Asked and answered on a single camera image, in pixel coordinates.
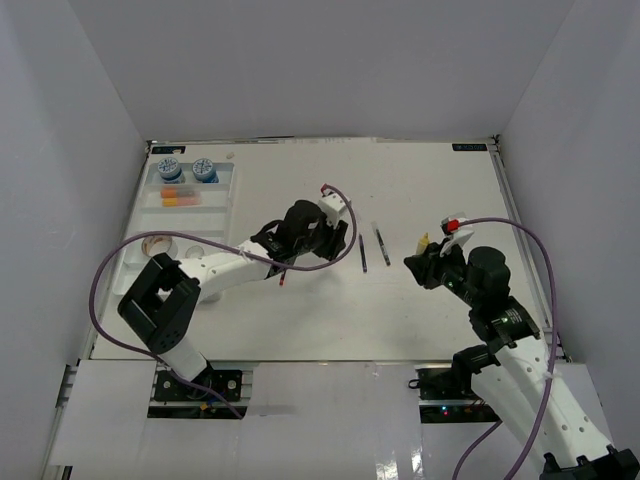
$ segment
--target cable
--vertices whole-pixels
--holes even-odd
[[[471,452],[473,452],[473,449],[476,448],[478,445],[480,445],[480,443],[487,438],[489,435],[491,435],[493,432],[496,431],[496,429],[502,425],[502,420],[498,420],[496,423],[494,423],[493,425],[491,425],[491,427],[484,432],[482,435],[480,435],[475,442],[473,442],[469,448],[467,448],[465,450],[465,452],[462,454],[462,456],[460,457],[460,460],[458,460],[458,464],[456,465],[456,469],[453,471],[453,477],[452,480],[457,480],[458,479],[458,474],[460,473],[460,469],[462,468],[462,464],[464,463],[464,461],[467,459],[467,457],[469,455],[471,455]]]
[[[540,249],[540,252],[542,253],[542,256],[544,258],[544,263],[547,267],[547,273],[549,275],[549,290],[551,292],[552,326],[551,326],[551,352],[549,354],[549,363],[547,365],[547,372],[549,372],[550,375],[549,375],[549,378],[547,378],[547,380],[545,381],[544,391],[542,393],[542,400],[540,402],[540,407],[538,408],[538,413],[536,414],[535,421],[533,422],[533,427],[531,428],[531,433],[529,434],[529,438],[524,444],[522,452],[520,452],[520,455],[518,456],[517,460],[511,467],[511,470],[509,470],[509,472],[505,476],[505,480],[511,480],[515,476],[515,474],[518,473],[518,470],[520,470],[520,467],[522,467],[522,464],[526,460],[527,455],[529,455],[529,452],[533,447],[533,443],[535,442],[536,437],[538,435],[538,431],[540,430],[540,426],[542,425],[542,418],[544,417],[544,413],[547,409],[547,404],[549,403],[549,397],[551,395],[551,383],[553,381],[553,370],[556,365],[556,352],[558,349],[558,315],[557,315],[556,282],[553,276],[553,268],[551,266],[551,259],[549,258],[549,253],[547,252],[547,249],[544,247],[544,244],[542,243],[542,240],[540,239],[540,237],[538,237],[532,230],[529,230],[524,225],[521,225],[518,222],[514,222],[513,220],[508,220],[506,218],[498,218],[498,217],[486,217],[486,218],[476,218],[473,220],[467,220],[465,222],[461,222],[460,226],[463,227],[465,225],[474,225],[478,223],[504,223],[525,232],[538,245],[538,248]],[[493,432],[493,430],[495,429],[493,430],[489,429],[489,430],[490,431],[487,431],[487,433],[482,435],[480,438],[478,438],[477,441],[471,444],[469,449],[463,454],[463,456],[460,458],[460,461],[458,462],[460,467],[462,467],[462,463],[469,456],[471,451],[475,447],[477,447],[480,444],[480,442],[482,442],[482,440],[487,438],[489,434]],[[453,477],[454,479],[457,477],[457,472],[459,470],[460,469],[456,467],[456,472],[454,472],[454,477]]]
[[[273,265],[275,267],[285,268],[287,270],[297,270],[299,272],[313,272],[313,271],[316,271],[316,270],[322,270],[323,268],[327,268],[327,267],[330,267],[331,265],[335,265],[340,260],[342,260],[344,257],[346,257],[349,254],[349,252],[351,251],[351,249],[353,248],[353,246],[355,245],[356,239],[358,237],[358,227],[357,227],[357,223],[356,223],[356,214],[353,211],[353,207],[349,203],[349,200],[347,199],[347,197],[340,190],[338,190],[336,187],[333,187],[331,185],[327,185],[327,184],[323,185],[323,187],[321,188],[321,191],[324,192],[327,189],[335,192],[342,199],[342,201],[345,203],[345,205],[347,206],[347,210],[349,211],[349,216],[351,217],[351,226],[352,226],[352,231],[353,231],[352,236],[351,236],[351,241],[349,242],[349,245],[347,245],[347,248],[340,255],[338,255],[335,259],[333,259],[333,260],[331,260],[329,262],[320,264],[320,265],[312,266],[312,267],[300,267],[300,266],[287,265],[285,263],[276,262],[274,260],[271,260],[270,258],[261,257],[259,255],[255,255],[255,254],[250,253],[250,252],[244,252],[244,251],[241,252],[237,248],[230,247],[230,246],[224,245],[222,243],[214,242],[212,240],[206,240],[204,238],[196,237],[194,235],[189,235],[189,234],[186,234],[186,233],[171,232],[171,231],[161,231],[161,230],[145,232],[145,233],[139,233],[137,235],[133,235],[132,237],[129,237],[129,238],[123,240],[113,250],[111,250],[109,253],[107,253],[107,255],[104,257],[104,259],[102,259],[102,262],[100,262],[100,265],[98,265],[96,273],[95,273],[95,275],[93,277],[93,280],[91,282],[91,288],[89,289],[89,318],[91,319],[91,323],[93,324],[93,327],[96,329],[96,331],[105,340],[113,343],[114,345],[117,345],[118,347],[124,348],[125,350],[129,350],[131,352],[136,352],[136,353],[140,353],[142,355],[146,355],[147,357],[150,357],[150,358],[154,359],[156,362],[160,363],[161,365],[166,365],[166,363],[162,360],[162,358],[160,358],[155,353],[152,353],[152,352],[150,352],[148,350],[143,350],[141,348],[134,347],[133,345],[129,345],[127,343],[121,342],[120,340],[118,340],[118,339],[112,337],[111,335],[109,335],[102,328],[102,326],[100,325],[100,321],[98,320],[98,315],[96,314],[96,307],[95,307],[95,304],[96,304],[96,292],[98,290],[98,284],[100,283],[100,277],[102,276],[102,273],[104,272],[104,269],[107,267],[107,265],[109,264],[111,259],[114,256],[116,256],[116,254],[120,250],[122,250],[124,247],[126,247],[130,243],[135,242],[136,240],[140,240],[141,238],[151,237],[151,236],[156,236],[156,235],[169,235],[169,236],[178,237],[178,238],[185,238],[187,240],[193,240],[195,242],[199,242],[199,243],[203,243],[205,245],[209,245],[209,246],[212,246],[212,247],[219,248],[220,250],[226,250],[227,252],[235,253],[236,255],[243,255],[243,256],[245,256],[247,258],[251,258],[251,259],[259,261],[259,262],[267,263],[267,264]],[[239,419],[242,419],[242,415],[240,414],[240,412],[238,412],[238,410],[236,410],[233,405],[231,405],[222,395],[220,395],[215,390],[212,390],[211,388],[204,387],[202,385],[197,385],[195,383],[189,382],[188,380],[180,377],[173,370],[171,370],[171,375],[176,380],[178,380],[180,383],[182,383],[182,384],[184,384],[184,385],[186,385],[188,387],[195,388],[197,390],[201,390],[203,392],[206,392],[209,395],[212,395],[213,397],[217,398],[224,405],[226,405],[227,408],[229,408],[229,410],[236,417],[238,417]]]

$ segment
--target purple cable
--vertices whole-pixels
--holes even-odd
[[[133,345],[126,344],[126,343],[121,342],[120,340],[112,337],[111,335],[109,335],[102,328],[102,326],[100,325],[100,322],[98,320],[98,315],[96,314],[96,308],[95,308],[96,292],[98,290],[98,283],[100,282],[100,277],[102,276],[102,273],[104,272],[104,269],[107,267],[107,265],[111,261],[111,259],[120,250],[122,250],[124,247],[126,247],[130,243],[133,243],[136,240],[140,240],[141,238],[152,237],[152,236],[157,236],[157,235],[169,235],[169,236],[172,236],[172,237],[185,238],[187,240],[193,240],[195,242],[203,243],[203,244],[209,245],[211,247],[219,248],[220,250],[226,250],[227,252],[235,253],[237,255],[243,255],[243,256],[245,256],[247,258],[251,258],[252,260],[257,260],[259,262],[264,262],[264,263],[267,263],[269,265],[273,265],[275,267],[285,268],[287,270],[297,270],[299,272],[313,272],[313,271],[316,271],[316,270],[322,270],[323,268],[330,267],[331,265],[335,265],[340,260],[342,260],[344,257],[346,257],[349,254],[349,252],[351,251],[351,249],[353,248],[353,246],[355,245],[356,239],[358,237],[358,226],[356,224],[356,214],[353,211],[353,207],[349,203],[349,200],[347,199],[347,197],[340,190],[338,190],[336,187],[333,187],[331,185],[325,184],[322,187],[321,191],[324,192],[324,190],[326,190],[326,189],[329,189],[329,190],[335,192],[342,199],[342,201],[345,203],[345,205],[347,206],[347,210],[349,211],[349,216],[351,217],[351,225],[352,225],[352,231],[353,231],[352,236],[351,236],[351,241],[349,242],[349,245],[347,245],[347,248],[340,255],[338,255],[335,259],[333,259],[333,260],[331,260],[329,262],[320,264],[320,265],[312,266],[312,267],[299,267],[299,266],[295,266],[295,265],[287,265],[285,263],[276,262],[276,261],[271,260],[270,258],[264,258],[264,257],[261,257],[259,255],[255,255],[255,254],[249,253],[249,252],[243,252],[243,251],[240,251],[237,248],[230,247],[230,246],[224,245],[222,243],[214,242],[212,240],[206,240],[204,238],[196,237],[194,235],[189,235],[189,234],[186,234],[186,233],[171,232],[171,231],[164,231],[164,230],[156,230],[156,231],[151,231],[151,232],[139,233],[137,235],[134,235],[132,237],[129,237],[129,238],[123,240],[113,250],[111,250],[109,253],[107,253],[107,255],[104,257],[102,262],[100,262],[100,265],[98,265],[98,269],[96,270],[96,273],[95,273],[95,275],[93,277],[93,281],[91,282],[91,288],[89,290],[89,318],[91,319],[91,323],[93,324],[93,327],[96,329],[96,331],[103,338],[105,338],[109,342],[113,343],[114,345],[117,345],[120,348],[124,348],[125,350],[130,350],[132,352],[136,352],[136,353],[140,353],[142,355],[146,355],[147,357],[151,357],[152,359],[154,359],[156,362],[158,362],[158,363],[160,363],[162,365],[166,365],[165,362],[162,360],[162,358],[160,358],[155,353],[149,352],[148,350],[143,350],[143,349],[138,348],[138,347],[134,347]],[[216,399],[220,400],[224,405],[226,405],[227,408],[229,408],[229,410],[236,417],[238,417],[239,419],[242,419],[242,415],[240,414],[240,412],[238,412],[238,410],[236,410],[236,408],[233,405],[231,405],[222,395],[220,395],[215,390],[212,390],[211,388],[204,387],[202,385],[197,385],[195,383],[189,382],[188,380],[185,380],[184,378],[180,377],[174,371],[171,371],[171,375],[176,380],[178,380],[180,383],[182,383],[182,384],[184,384],[184,385],[186,385],[188,387],[201,390],[203,392],[208,393],[209,395],[214,396]]]
[[[556,302],[556,282],[553,276],[553,268],[551,267],[551,259],[549,258],[549,253],[547,252],[547,249],[544,247],[542,240],[540,240],[540,237],[538,237],[535,233],[533,233],[524,225],[521,225],[518,222],[514,222],[513,220],[507,220],[506,218],[498,218],[498,217],[476,218],[474,220],[467,220],[466,222],[461,222],[460,226],[462,227],[465,225],[474,225],[477,223],[505,223],[507,225],[511,225],[512,227],[522,230],[527,235],[529,235],[536,242],[536,244],[538,245],[538,248],[540,248],[540,252],[544,257],[544,263],[547,267],[547,273],[549,274],[549,290],[551,291],[551,322],[553,325],[551,326],[551,352],[549,354],[549,363],[547,366],[547,371],[551,375],[553,375],[553,370],[556,365],[556,351],[558,348],[558,315],[557,315],[557,302]],[[553,377],[550,376],[549,378],[547,378],[545,382],[544,392],[542,393],[542,401],[540,402],[540,408],[538,408],[538,413],[536,414],[535,421],[533,422],[533,427],[531,428],[531,433],[529,434],[529,438],[524,444],[524,448],[522,449],[522,452],[520,453],[517,460],[511,467],[511,470],[509,470],[509,472],[507,473],[505,480],[511,480],[515,476],[515,474],[518,473],[518,470],[520,470],[520,467],[526,460],[527,455],[529,455],[529,452],[533,447],[533,443],[535,442],[536,437],[538,435],[538,431],[540,430],[540,425],[542,425],[542,418],[544,417],[544,413],[547,409],[547,404],[549,403],[549,396],[551,395],[552,381],[553,381]],[[474,448],[476,448],[480,444],[480,442],[482,442],[482,440],[487,438],[489,434],[495,430],[495,428],[490,428],[484,435],[478,438],[478,440],[473,442],[471,446],[467,449],[467,451],[464,452],[464,454],[460,458],[460,461],[458,462],[458,465],[456,466],[456,471],[454,472],[453,479],[457,478],[458,472],[462,467],[462,463],[469,456],[471,451]]]
[[[464,461],[467,459],[467,457],[469,455],[471,455],[471,452],[473,451],[474,448],[476,448],[478,445],[480,445],[480,443],[487,438],[489,435],[491,435],[493,432],[496,431],[496,429],[502,425],[502,420],[498,420],[496,423],[494,423],[493,425],[491,425],[491,427],[484,432],[482,435],[480,435],[475,442],[473,442],[469,448],[467,448],[465,450],[465,452],[462,454],[462,456],[460,457],[460,460],[458,460],[458,464],[456,465],[456,469],[453,471],[453,477],[452,480],[457,480],[458,479],[458,474],[460,473],[460,469],[462,468],[462,464],[464,463]]]

